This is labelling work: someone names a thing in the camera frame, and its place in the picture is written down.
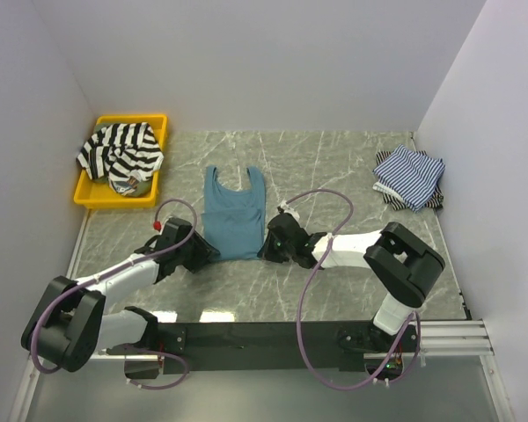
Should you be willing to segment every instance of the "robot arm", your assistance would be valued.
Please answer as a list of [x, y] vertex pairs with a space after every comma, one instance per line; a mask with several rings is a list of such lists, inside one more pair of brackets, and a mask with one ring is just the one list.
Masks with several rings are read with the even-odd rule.
[[333, 239], [333, 247], [321, 268], [360, 266], [371, 268], [388, 293], [373, 319], [373, 325], [394, 336], [414, 309], [424, 303], [444, 270], [444, 259], [403, 225], [390, 222], [380, 231], [357, 235], [321, 232], [307, 234], [298, 214], [279, 207], [268, 224], [268, 237], [259, 257], [312, 268]]
[[[137, 249], [127, 261], [135, 263], [145, 255], [177, 244], [186, 237], [191, 228], [190, 222], [180, 218], [168, 219], [160, 234]], [[69, 372], [74, 372], [81, 368], [96, 350], [121, 344], [135, 344], [146, 348], [157, 346], [158, 320], [149, 312], [127, 307], [117, 314], [103, 314], [137, 289], [156, 284], [174, 273], [177, 266], [184, 266], [191, 273], [196, 273], [218, 254], [217, 249], [195, 232], [179, 249], [133, 264], [100, 283], [69, 296], [51, 313], [41, 329], [39, 356]], [[37, 320], [55, 298], [77, 284], [99, 279], [102, 274], [110, 273], [117, 266], [76, 280], [66, 277], [53, 279], [24, 330], [22, 346], [30, 350]]]

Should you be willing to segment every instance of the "blue striped shirt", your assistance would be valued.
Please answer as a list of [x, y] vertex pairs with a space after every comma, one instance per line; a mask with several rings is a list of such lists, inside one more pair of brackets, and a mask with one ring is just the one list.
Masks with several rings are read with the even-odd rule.
[[400, 145], [373, 172], [382, 184], [391, 187], [417, 212], [429, 201], [444, 169], [442, 159], [424, 156]]

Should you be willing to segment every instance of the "white wall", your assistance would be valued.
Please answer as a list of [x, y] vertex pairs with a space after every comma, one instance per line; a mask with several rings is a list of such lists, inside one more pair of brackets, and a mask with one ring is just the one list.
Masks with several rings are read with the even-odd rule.
[[418, 133], [447, 163], [441, 222], [528, 421], [528, 0], [488, 0]]
[[415, 130], [484, 0], [34, 0], [95, 113]]
[[0, 0], [0, 421], [26, 364], [21, 333], [76, 240], [74, 157], [92, 123], [31, 3]]

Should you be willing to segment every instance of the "clothing item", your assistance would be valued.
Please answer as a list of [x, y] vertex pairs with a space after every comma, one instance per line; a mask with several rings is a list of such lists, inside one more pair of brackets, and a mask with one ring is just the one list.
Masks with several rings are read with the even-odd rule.
[[114, 123], [84, 143], [77, 161], [91, 180], [107, 177], [112, 189], [128, 196], [152, 179], [163, 158], [149, 123]]
[[266, 185], [256, 167], [246, 169], [251, 189], [232, 191], [217, 180], [217, 168], [208, 166], [203, 195], [203, 236], [221, 255], [216, 260], [256, 259], [264, 244]]
[[[100, 131], [104, 127], [110, 127], [112, 125], [113, 123], [99, 123], [98, 125], [94, 126], [94, 130], [92, 132], [95, 134], [96, 132]], [[109, 183], [109, 181], [107, 180], [107, 176], [104, 176], [103, 178], [97, 178], [96, 180], [94, 180], [94, 182], [95, 183]], [[146, 193], [150, 192], [151, 188], [152, 188], [152, 178], [144, 182], [139, 182], [134, 192], [129, 191], [128, 195], [126, 196], [137, 198], [139, 196], [143, 196]]]
[[373, 172], [383, 185], [392, 188], [409, 208], [417, 212], [433, 195], [436, 182], [444, 169], [441, 159], [431, 158], [400, 145]]
[[[426, 156], [426, 151], [418, 151], [418, 152], [419, 152], [419, 154], [423, 154], [424, 156]], [[379, 151], [376, 154], [376, 164], [377, 165], [382, 164], [391, 154], [392, 154], [391, 151]], [[380, 189], [376, 189], [376, 186], [384, 186], [384, 185], [382, 185], [380, 182], [377, 182], [374, 185], [374, 187], [373, 187], [374, 190], [380, 191]], [[391, 195], [389, 192], [383, 193], [383, 199], [384, 199], [384, 203], [385, 204], [391, 204], [392, 208], [395, 211], [400, 211], [401, 209], [406, 209], [407, 208], [407, 205], [402, 200], [402, 198], [397, 198], [397, 197]], [[443, 207], [443, 204], [444, 204], [444, 195], [442, 194], [442, 191], [440, 190], [440, 187], [438, 186], [438, 183], [436, 183], [436, 189], [435, 189], [434, 193], [432, 194], [432, 196], [430, 197], [429, 201], [426, 203], [425, 207], [434, 208], [434, 209], [440, 209], [440, 208]]]
[[378, 191], [378, 192], [386, 193], [388, 195], [391, 195], [396, 200], [400, 200], [401, 202], [403, 201], [403, 198], [401, 198], [401, 195], [396, 193], [391, 187], [387, 187], [387, 186], [381, 184], [380, 182], [376, 182], [376, 183], [373, 184], [373, 190], [374, 191]]

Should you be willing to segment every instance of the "black and white striped shirt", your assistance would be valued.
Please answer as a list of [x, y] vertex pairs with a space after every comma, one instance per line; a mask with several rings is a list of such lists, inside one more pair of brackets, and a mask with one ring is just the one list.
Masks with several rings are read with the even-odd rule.
[[160, 169], [163, 154], [149, 123], [114, 123], [103, 127], [80, 149], [77, 161], [91, 180], [110, 184], [129, 178], [148, 181]]

